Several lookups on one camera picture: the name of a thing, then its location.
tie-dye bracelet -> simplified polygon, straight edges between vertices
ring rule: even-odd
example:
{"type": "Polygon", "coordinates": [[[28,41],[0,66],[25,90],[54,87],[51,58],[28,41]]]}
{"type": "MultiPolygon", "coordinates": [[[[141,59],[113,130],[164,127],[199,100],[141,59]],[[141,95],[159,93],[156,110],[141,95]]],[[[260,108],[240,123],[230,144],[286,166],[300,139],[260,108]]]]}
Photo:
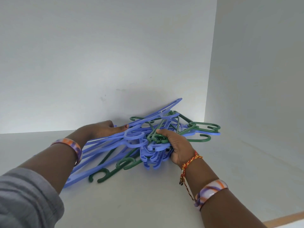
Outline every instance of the tie-dye bracelet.
{"type": "Polygon", "coordinates": [[[228,188],[227,184],[222,180],[215,180],[206,185],[201,191],[194,197],[194,206],[201,210],[205,202],[211,198],[214,194],[220,190],[228,188]]]}
{"type": "Polygon", "coordinates": [[[73,140],[68,139],[68,138],[62,138],[62,139],[56,140],[51,145],[54,145],[56,143],[66,144],[66,145],[70,146],[73,150],[75,150],[76,155],[77,155],[77,161],[75,163],[75,166],[80,163],[80,161],[82,159],[82,150],[81,150],[80,146],[76,142],[74,142],[73,140]]]}

right hand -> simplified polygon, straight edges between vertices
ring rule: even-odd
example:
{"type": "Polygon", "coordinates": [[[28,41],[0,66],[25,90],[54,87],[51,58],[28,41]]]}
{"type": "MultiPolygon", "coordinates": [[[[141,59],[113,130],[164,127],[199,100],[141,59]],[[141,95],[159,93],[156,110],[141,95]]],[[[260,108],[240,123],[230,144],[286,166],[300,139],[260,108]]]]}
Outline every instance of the right hand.
{"type": "Polygon", "coordinates": [[[195,156],[195,150],[184,136],[167,129],[156,130],[156,132],[168,138],[174,149],[171,154],[171,160],[180,168],[182,168],[183,164],[195,156]]]}

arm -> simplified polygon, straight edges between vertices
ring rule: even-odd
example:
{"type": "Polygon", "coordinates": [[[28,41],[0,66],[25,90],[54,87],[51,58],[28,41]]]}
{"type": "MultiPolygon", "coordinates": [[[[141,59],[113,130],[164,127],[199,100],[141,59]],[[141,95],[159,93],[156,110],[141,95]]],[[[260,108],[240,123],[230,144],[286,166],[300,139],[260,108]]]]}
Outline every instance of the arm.
{"type": "MultiPolygon", "coordinates": [[[[86,142],[91,139],[110,136],[123,132],[127,128],[128,125],[114,127],[112,121],[105,121],[83,126],[66,138],[78,143],[82,149],[86,142]]],[[[19,167],[39,173],[55,188],[57,193],[60,193],[73,170],[76,160],[76,153],[70,146],[57,143],[41,151],[19,167]]]]}
{"type": "MultiPolygon", "coordinates": [[[[195,150],[185,137],[169,130],[157,130],[157,133],[169,139],[174,148],[171,159],[180,168],[195,155],[195,150]]],[[[200,158],[188,165],[185,176],[194,196],[204,186],[218,179],[210,166],[200,158]]],[[[205,228],[266,228],[229,189],[223,189],[208,199],[201,209],[201,216],[205,228]]]]}

red string bracelet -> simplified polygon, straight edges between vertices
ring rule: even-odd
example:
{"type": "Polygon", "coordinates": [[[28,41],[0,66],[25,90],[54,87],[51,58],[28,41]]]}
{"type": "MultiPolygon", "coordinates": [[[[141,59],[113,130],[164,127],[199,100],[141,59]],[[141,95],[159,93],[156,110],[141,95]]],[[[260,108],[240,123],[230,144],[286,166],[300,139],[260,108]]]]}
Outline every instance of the red string bracelet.
{"type": "Polygon", "coordinates": [[[197,158],[203,158],[202,156],[200,156],[196,151],[195,151],[195,156],[193,158],[191,158],[188,162],[186,162],[185,164],[182,165],[182,168],[181,168],[181,177],[179,179],[179,184],[180,185],[183,185],[185,184],[185,187],[188,191],[188,194],[190,195],[190,197],[192,198],[192,200],[194,201],[192,195],[190,194],[189,190],[188,190],[188,187],[185,183],[185,170],[186,168],[188,167],[188,165],[194,160],[194,159],[197,159],[197,158]]]}

pile of hangers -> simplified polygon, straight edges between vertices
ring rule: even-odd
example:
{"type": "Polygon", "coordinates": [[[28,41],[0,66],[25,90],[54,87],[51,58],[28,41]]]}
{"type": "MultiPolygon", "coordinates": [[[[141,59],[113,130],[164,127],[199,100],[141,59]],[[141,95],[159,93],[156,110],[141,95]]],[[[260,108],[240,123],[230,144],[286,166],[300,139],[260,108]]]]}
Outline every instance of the pile of hangers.
{"type": "Polygon", "coordinates": [[[92,182],[94,174],[104,172],[105,176],[97,180],[98,183],[101,183],[121,169],[128,170],[142,162],[147,169],[150,166],[153,169],[158,169],[162,161],[169,159],[173,149],[165,136],[156,133],[157,129],[172,130],[183,136],[200,133],[200,136],[205,137],[205,139],[188,139],[190,142],[207,142],[211,139],[210,135],[220,135],[218,132],[220,126],[211,123],[193,122],[184,115],[172,111],[171,108],[181,100],[179,98],[144,118],[131,117],[130,120],[133,122],[129,123],[129,128],[125,132],[88,141],[86,146],[91,146],[83,150],[82,161],[74,167],[64,187],[68,187],[86,177],[89,177],[89,181],[92,182]],[[180,123],[180,118],[184,119],[188,124],[180,123]],[[208,129],[201,129],[197,125],[208,125],[208,129]],[[124,145],[124,148],[115,157],[107,160],[116,148],[122,145],[124,145]],[[98,166],[87,171],[75,173],[99,157],[101,153],[107,151],[107,155],[98,166]],[[106,167],[113,163],[116,163],[116,169],[110,172],[106,167]]]}

